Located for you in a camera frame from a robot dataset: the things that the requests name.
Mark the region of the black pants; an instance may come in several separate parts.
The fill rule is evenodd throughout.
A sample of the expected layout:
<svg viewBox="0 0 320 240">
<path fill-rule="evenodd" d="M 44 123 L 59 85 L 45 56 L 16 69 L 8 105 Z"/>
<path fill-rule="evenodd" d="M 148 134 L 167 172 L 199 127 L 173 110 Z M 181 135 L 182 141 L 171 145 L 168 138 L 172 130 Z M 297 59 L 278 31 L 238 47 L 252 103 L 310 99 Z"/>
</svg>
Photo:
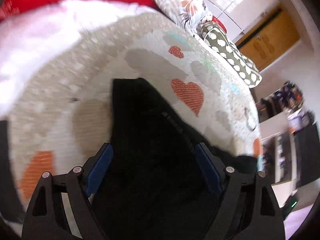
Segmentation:
<svg viewBox="0 0 320 240">
<path fill-rule="evenodd" d="M 113 158 L 92 208 L 109 239 L 203 239 L 217 211 L 196 161 L 195 147 L 241 173 L 257 160 L 234 157 L 186 124 L 146 80 L 112 84 Z"/>
</svg>

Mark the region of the wooden door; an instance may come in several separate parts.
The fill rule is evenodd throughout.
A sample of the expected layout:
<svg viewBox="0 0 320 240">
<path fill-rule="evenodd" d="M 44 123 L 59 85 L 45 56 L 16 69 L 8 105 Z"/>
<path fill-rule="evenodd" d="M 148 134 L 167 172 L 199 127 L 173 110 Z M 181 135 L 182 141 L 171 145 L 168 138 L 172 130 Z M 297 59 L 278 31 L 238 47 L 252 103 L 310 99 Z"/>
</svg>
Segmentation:
<svg viewBox="0 0 320 240">
<path fill-rule="evenodd" d="M 240 52 L 249 57 L 259 71 L 289 50 L 300 34 L 287 10 L 277 5 L 236 42 Z"/>
</svg>

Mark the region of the heart pattern quilt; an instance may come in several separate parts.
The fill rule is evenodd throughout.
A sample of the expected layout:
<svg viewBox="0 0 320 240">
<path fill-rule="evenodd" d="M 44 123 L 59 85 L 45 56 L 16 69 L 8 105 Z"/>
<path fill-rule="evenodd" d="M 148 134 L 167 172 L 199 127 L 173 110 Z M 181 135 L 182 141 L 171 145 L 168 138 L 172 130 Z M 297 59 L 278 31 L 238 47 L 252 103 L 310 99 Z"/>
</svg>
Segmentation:
<svg viewBox="0 0 320 240">
<path fill-rule="evenodd" d="M 67 44 L 55 22 L 44 29 L 33 60 L 45 53 L 8 113 L 10 158 L 22 204 L 45 171 L 65 173 L 111 139 L 116 101 L 132 115 L 151 97 L 116 80 L 141 80 L 211 145 L 237 157 L 260 151 L 257 108 L 249 85 L 255 73 L 238 63 L 228 41 L 216 48 L 166 17 L 143 12 L 85 28 Z"/>
</svg>

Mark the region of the green sheep bolster pillow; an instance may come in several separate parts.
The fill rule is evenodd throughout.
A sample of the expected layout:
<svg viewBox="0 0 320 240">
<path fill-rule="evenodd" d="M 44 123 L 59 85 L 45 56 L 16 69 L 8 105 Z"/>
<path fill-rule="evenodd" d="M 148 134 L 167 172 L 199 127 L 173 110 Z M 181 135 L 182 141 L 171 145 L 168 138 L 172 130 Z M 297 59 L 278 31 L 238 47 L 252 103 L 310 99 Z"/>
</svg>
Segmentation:
<svg viewBox="0 0 320 240">
<path fill-rule="evenodd" d="M 255 63 L 240 52 L 217 23 L 203 24 L 200 34 L 204 42 L 231 65 L 249 88 L 257 87 L 261 83 L 262 77 Z"/>
</svg>

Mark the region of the cluttered storage shelf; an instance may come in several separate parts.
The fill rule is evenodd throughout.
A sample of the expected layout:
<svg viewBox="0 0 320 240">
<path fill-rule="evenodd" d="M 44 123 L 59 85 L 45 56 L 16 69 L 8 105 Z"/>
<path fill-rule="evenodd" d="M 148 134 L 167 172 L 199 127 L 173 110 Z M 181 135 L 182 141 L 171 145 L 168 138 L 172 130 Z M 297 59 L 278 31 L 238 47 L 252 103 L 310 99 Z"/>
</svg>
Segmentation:
<svg viewBox="0 0 320 240">
<path fill-rule="evenodd" d="M 287 81 L 256 106 L 263 147 L 259 167 L 271 183 L 303 187 L 318 179 L 318 127 L 313 111 L 304 107 L 302 90 Z"/>
</svg>

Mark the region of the white floral pillow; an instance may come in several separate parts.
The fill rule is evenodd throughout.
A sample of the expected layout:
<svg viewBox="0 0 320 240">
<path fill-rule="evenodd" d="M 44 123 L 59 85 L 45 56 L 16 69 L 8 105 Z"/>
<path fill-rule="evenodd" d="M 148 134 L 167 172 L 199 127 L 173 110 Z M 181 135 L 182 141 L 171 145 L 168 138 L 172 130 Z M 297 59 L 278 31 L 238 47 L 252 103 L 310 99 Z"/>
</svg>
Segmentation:
<svg viewBox="0 0 320 240">
<path fill-rule="evenodd" d="M 213 17 L 204 0 L 154 0 L 154 2 L 168 18 L 193 35 L 200 35 L 202 25 Z"/>
</svg>

